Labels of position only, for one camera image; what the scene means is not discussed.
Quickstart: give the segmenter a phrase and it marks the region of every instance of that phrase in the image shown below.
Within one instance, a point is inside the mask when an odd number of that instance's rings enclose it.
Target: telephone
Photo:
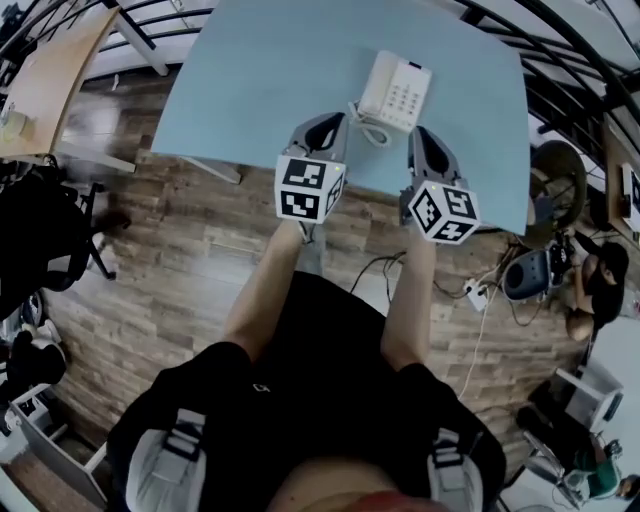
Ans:
[[[376,56],[358,115],[410,133],[418,124],[431,71],[383,50]]]

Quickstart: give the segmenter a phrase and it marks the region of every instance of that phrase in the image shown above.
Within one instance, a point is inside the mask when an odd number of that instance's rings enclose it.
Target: blue tabletop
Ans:
[[[522,234],[529,134],[518,54],[411,0],[221,0],[182,67],[152,151],[275,167],[294,128],[360,99],[379,50],[433,71],[420,124],[458,158],[486,224]],[[351,184],[399,194],[407,135],[349,133]]]

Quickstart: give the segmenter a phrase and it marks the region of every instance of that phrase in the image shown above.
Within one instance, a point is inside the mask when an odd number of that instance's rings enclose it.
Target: office chair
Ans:
[[[128,227],[129,218],[109,212],[93,217],[98,183],[76,205],[76,190],[59,183],[59,170],[38,167],[5,186],[0,194],[0,319],[40,288],[63,291],[78,281],[89,256],[105,278],[115,279],[102,261],[92,237],[111,228]]]

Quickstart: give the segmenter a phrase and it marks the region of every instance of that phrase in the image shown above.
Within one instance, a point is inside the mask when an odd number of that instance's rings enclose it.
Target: white power cable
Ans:
[[[377,124],[367,121],[366,116],[358,113],[356,104],[350,101],[349,112],[351,113],[350,124],[360,128],[365,138],[377,148],[388,148],[391,145],[391,135],[389,132]]]
[[[473,368],[475,367],[476,362],[478,361],[478,349],[480,348],[480,341],[482,340],[482,334],[484,333],[484,321],[487,319],[487,312],[489,311],[489,307],[491,306],[493,299],[496,297],[496,294],[498,293],[498,288],[500,288],[500,283],[496,285],[495,289],[493,290],[493,294],[491,295],[491,298],[487,303],[487,307],[484,308],[484,313],[482,313],[482,321],[480,322],[480,335],[478,336],[478,341],[476,341],[476,348],[473,350],[473,360],[471,361],[471,368],[469,368],[469,373],[467,373],[467,378],[464,381],[464,387],[462,388],[462,391],[460,391],[460,394],[458,395],[458,400],[462,398],[462,395],[464,395],[464,392],[467,390],[467,387],[469,386],[469,381],[471,380],[471,374],[473,373]]]

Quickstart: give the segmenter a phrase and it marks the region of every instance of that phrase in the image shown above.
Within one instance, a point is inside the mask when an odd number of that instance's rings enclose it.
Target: person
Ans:
[[[589,430],[567,414],[549,393],[549,382],[543,383],[529,399],[553,426],[545,424],[531,407],[518,411],[516,422],[542,441],[569,473],[574,469],[590,473],[587,476],[591,498],[611,494],[618,486],[612,442],[603,448]]]
[[[6,380],[0,385],[0,410],[38,384],[57,384],[67,370],[60,335],[47,319],[41,327],[23,325],[13,340],[6,362]]]
[[[583,341],[620,314],[629,255],[618,243],[598,246],[579,231],[570,229],[568,234],[589,253],[584,261],[577,253],[571,256],[574,279],[567,333],[575,341]]]
[[[114,509],[445,512],[429,499],[428,463],[443,432],[459,437],[449,455],[467,454],[481,476],[476,510],[491,508],[501,445],[423,365],[435,246],[412,231],[385,320],[296,272],[303,244],[283,221],[224,341],[161,371],[111,430]]]
[[[640,476],[629,475],[620,481],[616,496],[626,500],[633,500],[640,496]]]

